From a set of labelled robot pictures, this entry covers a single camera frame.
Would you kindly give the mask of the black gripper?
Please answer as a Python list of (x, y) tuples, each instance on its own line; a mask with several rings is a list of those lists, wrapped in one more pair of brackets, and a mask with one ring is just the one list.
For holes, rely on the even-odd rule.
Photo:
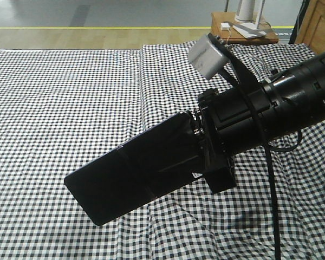
[(236, 187), (233, 156), (263, 143), (257, 124), (240, 92), (208, 89), (198, 95), (204, 133), (204, 179), (212, 193)]

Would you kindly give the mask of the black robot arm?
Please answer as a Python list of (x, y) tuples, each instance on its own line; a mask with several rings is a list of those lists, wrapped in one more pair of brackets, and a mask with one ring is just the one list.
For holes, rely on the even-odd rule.
[(188, 60), (203, 77), (220, 74), (231, 85), (198, 96), (213, 193), (236, 186), (234, 155), (325, 120), (325, 53), (263, 81), (226, 49), (190, 52)]

